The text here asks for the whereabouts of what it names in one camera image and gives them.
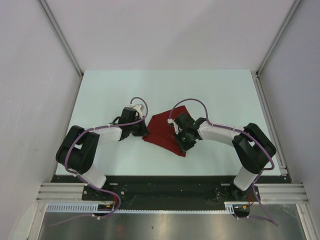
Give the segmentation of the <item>dark red cloth napkin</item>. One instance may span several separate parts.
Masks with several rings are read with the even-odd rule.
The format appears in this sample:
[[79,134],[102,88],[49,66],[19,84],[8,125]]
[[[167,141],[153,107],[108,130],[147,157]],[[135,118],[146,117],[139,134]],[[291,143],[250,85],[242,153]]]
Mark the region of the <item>dark red cloth napkin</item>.
[[170,110],[153,115],[147,126],[148,135],[143,136],[145,142],[162,147],[180,157],[185,157],[182,153],[177,140],[174,138],[175,130],[168,124]]

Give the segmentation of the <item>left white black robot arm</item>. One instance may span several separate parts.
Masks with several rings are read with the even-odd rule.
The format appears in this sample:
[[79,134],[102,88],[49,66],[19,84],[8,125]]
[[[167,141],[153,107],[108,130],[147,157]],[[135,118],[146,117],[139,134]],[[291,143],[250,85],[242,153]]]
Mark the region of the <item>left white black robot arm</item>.
[[97,148],[106,143],[122,141],[129,135],[148,135],[144,108],[143,104],[131,104],[106,126],[89,130],[78,125],[72,126],[60,145],[55,160],[66,170],[83,179],[86,184],[94,186],[93,194],[98,199],[107,199],[111,193],[111,188],[106,184],[107,177],[94,166]]

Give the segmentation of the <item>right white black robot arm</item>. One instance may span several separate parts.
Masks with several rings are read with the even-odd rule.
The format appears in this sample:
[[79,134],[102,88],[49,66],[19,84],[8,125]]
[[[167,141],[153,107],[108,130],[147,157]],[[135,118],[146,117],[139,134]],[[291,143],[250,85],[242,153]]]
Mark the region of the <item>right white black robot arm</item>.
[[255,123],[236,128],[209,123],[203,117],[194,120],[185,112],[167,122],[174,128],[173,136],[182,153],[193,148],[197,140],[215,141],[235,149],[242,167],[228,191],[237,201],[248,196],[250,186],[266,170],[266,165],[272,162],[272,157],[277,153],[274,144]]

